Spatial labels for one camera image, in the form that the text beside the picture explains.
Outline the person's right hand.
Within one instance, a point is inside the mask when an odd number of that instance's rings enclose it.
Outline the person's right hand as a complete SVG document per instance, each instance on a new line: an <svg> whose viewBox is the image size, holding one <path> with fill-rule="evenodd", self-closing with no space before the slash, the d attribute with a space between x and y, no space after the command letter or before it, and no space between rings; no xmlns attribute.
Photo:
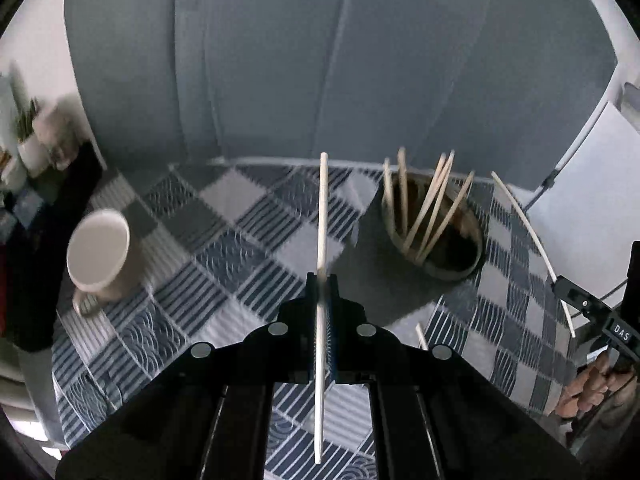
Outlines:
<svg viewBox="0 0 640 480"><path fill-rule="evenodd" d="M603 403L609 408L618 408L634 397L637 382L634 372L614 374L610 356L603 351L564 388L554 414L562 418L574 418L580 413L591 412Z"/></svg>

